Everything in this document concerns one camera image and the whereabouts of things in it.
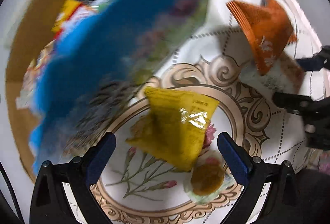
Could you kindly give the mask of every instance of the orange snack package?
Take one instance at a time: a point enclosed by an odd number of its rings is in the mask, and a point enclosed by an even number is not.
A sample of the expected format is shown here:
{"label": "orange snack package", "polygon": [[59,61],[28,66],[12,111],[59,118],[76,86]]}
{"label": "orange snack package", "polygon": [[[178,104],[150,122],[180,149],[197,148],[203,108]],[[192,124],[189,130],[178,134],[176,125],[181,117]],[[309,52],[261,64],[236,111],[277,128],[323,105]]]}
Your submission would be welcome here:
{"label": "orange snack package", "polygon": [[265,75],[290,42],[297,41],[285,10],[275,0],[265,6],[240,1],[226,5],[248,39],[260,75]]}

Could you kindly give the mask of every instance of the black cable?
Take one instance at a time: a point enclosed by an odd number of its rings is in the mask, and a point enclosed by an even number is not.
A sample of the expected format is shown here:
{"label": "black cable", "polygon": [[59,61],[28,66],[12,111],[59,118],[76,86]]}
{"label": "black cable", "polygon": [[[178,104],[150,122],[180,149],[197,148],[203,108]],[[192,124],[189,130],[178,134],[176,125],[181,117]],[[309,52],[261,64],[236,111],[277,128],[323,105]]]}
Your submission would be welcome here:
{"label": "black cable", "polygon": [[9,180],[7,174],[6,174],[5,169],[3,168],[2,164],[1,164],[1,161],[0,161],[0,172],[1,172],[1,174],[2,174],[2,176],[4,178],[4,180],[5,180],[5,182],[7,184],[8,189],[9,189],[10,195],[12,197],[12,200],[14,202],[14,206],[15,206],[15,209],[16,209],[16,212],[17,212],[17,216],[18,216],[19,220],[22,223],[24,223],[24,219],[23,219],[23,216],[22,216],[22,212],[21,212],[21,210],[19,208],[19,203],[17,201],[16,195],[15,195],[15,191],[13,189],[12,184],[10,183],[10,180]]}

